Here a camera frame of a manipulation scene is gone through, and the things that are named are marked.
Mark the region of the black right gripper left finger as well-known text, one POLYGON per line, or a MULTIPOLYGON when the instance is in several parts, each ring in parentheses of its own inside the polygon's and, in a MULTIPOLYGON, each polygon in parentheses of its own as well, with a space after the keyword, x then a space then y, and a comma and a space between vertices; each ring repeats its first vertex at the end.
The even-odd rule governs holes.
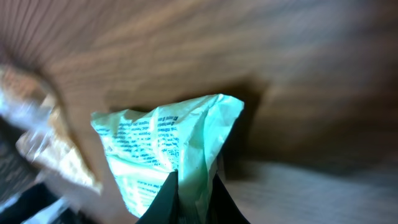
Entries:
POLYGON ((171 172, 148 210, 136 224, 178 223, 178 172, 171 172))

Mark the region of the clear bagged bread snack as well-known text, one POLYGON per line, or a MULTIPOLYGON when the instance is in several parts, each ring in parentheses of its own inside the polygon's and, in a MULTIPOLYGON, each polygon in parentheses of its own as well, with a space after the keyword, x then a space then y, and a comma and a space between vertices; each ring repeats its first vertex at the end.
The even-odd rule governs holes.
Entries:
POLYGON ((1 117, 23 130, 16 147, 27 161, 101 193, 103 186, 85 164, 59 97, 42 77, 2 64, 1 117))

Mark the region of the teal wet wipes pack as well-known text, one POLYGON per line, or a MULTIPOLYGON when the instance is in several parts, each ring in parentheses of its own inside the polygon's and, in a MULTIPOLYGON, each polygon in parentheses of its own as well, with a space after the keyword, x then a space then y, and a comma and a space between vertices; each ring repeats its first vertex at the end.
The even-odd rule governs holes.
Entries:
POLYGON ((142 217, 169 174, 177 172, 183 221, 204 223, 216 158, 243 108, 243 101, 217 94, 148 113, 93 113, 91 125, 129 212, 142 217))

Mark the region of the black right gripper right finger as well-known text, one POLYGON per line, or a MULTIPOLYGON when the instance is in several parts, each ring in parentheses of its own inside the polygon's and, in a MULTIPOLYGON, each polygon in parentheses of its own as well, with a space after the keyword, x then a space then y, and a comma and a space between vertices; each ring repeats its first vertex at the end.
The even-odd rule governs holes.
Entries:
POLYGON ((218 174, 213 178, 213 190, 206 217, 207 224, 250 224, 231 198, 218 174))

